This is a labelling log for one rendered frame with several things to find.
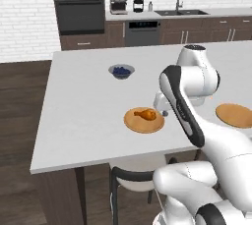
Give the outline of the dark sink basin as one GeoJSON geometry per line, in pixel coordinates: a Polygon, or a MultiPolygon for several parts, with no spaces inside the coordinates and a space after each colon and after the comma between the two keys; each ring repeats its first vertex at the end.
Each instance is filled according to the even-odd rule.
{"type": "Polygon", "coordinates": [[[209,15],[207,12],[201,10],[163,10],[155,11],[160,16],[191,16],[191,15],[209,15]]]}

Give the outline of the tan plate under drumstick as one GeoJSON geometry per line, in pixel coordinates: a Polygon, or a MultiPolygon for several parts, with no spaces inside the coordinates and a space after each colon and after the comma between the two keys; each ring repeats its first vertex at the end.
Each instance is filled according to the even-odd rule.
{"type": "Polygon", "coordinates": [[[150,134],[157,132],[164,125],[164,117],[154,108],[149,107],[136,107],[128,110],[124,115],[124,124],[132,131],[142,134],[150,134]],[[152,109],[156,112],[157,118],[153,121],[146,121],[139,116],[135,116],[135,111],[143,111],[152,109]]]}

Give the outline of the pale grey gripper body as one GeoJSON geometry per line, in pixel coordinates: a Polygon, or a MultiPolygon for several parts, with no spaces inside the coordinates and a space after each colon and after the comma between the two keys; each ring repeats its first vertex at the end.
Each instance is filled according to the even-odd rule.
{"type": "Polygon", "coordinates": [[[169,101],[160,90],[156,93],[156,97],[154,100],[154,108],[159,112],[169,111],[171,109],[169,101]]]}

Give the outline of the silver coffee machine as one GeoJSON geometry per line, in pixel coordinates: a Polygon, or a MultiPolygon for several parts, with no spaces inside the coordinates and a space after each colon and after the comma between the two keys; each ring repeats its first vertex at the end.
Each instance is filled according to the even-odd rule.
{"type": "Polygon", "coordinates": [[[109,0],[109,9],[112,15],[127,15],[127,0],[109,0]]]}

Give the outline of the white chair with black frame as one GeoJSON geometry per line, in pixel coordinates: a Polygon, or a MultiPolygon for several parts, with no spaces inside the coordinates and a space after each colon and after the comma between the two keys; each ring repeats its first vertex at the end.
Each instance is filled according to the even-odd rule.
{"type": "Polygon", "coordinates": [[[165,155],[155,155],[142,159],[129,159],[109,163],[109,208],[112,225],[118,224],[117,189],[123,187],[132,192],[147,192],[148,203],[152,202],[154,170],[167,164],[177,163],[175,157],[166,160],[165,155]]]}

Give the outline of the brown base cupboard run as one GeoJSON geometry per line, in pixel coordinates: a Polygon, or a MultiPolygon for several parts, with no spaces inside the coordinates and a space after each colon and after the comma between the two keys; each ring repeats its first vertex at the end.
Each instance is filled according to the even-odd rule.
{"type": "MultiPolygon", "coordinates": [[[[252,16],[159,21],[159,45],[252,40],[252,16]]],[[[104,34],[61,35],[61,49],[126,47],[125,25],[126,22],[107,21],[104,34]]]]}

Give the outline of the blue grey bowl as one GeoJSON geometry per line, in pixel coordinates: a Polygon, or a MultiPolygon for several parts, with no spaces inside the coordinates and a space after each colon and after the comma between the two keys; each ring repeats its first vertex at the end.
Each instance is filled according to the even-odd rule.
{"type": "Polygon", "coordinates": [[[135,68],[126,64],[117,64],[109,67],[108,72],[118,80],[126,80],[135,72],[135,68]]]}

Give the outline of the dark wood island base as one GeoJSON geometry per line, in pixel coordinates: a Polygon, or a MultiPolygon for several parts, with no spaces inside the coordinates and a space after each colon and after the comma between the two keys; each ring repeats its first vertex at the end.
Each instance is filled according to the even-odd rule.
{"type": "Polygon", "coordinates": [[[31,176],[47,225],[88,225],[83,167],[31,176]]]}

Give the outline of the dark grey wall oven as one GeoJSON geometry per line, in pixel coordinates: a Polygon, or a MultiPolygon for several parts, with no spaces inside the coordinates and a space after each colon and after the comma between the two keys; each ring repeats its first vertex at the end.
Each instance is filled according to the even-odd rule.
{"type": "Polygon", "coordinates": [[[54,0],[61,35],[104,33],[104,0],[54,0]]]}

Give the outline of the brown chicken drumstick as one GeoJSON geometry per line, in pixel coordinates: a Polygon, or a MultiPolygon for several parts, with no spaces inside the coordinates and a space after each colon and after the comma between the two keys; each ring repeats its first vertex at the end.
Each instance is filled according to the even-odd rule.
{"type": "Polygon", "coordinates": [[[134,115],[139,116],[146,121],[153,121],[157,118],[156,112],[152,109],[146,109],[143,111],[135,111],[134,115]]]}

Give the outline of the grey dishwasher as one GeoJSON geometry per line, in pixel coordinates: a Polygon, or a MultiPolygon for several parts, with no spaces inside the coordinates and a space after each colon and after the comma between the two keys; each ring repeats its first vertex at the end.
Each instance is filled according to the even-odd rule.
{"type": "Polygon", "coordinates": [[[127,21],[125,25],[125,46],[159,45],[160,21],[127,21]]]}

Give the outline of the black countertop appliance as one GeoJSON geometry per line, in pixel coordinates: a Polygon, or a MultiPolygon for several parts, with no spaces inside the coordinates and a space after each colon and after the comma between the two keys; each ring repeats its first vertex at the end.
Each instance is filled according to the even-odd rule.
{"type": "Polygon", "coordinates": [[[133,0],[133,12],[142,13],[144,11],[144,0],[133,0]]]}

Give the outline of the tan round plate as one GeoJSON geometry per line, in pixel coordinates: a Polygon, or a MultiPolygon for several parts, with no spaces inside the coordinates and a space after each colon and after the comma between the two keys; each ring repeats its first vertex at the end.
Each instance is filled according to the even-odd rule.
{"type": "Polygon", "coordinates": [[[224,123],[241,129],[252,128],[252,110],[232,103],[224,103],[216,108],[216,115],[224,123]]]}

